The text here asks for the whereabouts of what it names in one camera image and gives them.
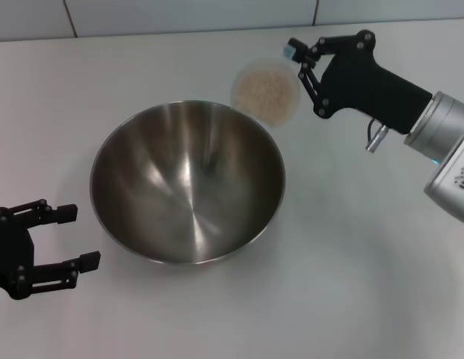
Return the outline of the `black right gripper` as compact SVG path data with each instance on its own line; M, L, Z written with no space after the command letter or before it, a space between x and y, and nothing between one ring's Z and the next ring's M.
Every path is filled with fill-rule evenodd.
M292 37L287 56L300 63L298 78L320 118L352 108L400 134L410 133L433 95L382 68L374 59L375 34L320 37L308 46ZM320 82L313 73L315 62L331 55Z

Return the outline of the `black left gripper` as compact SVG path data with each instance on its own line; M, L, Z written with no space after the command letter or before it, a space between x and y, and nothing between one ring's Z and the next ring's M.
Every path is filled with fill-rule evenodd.
M0 288L12 299L74 289L80 274L98 269L99 251L61 263L34 266L34 244L28 229L74 222L77 215L75 204L54 209L44 199L9 209L0 207Z

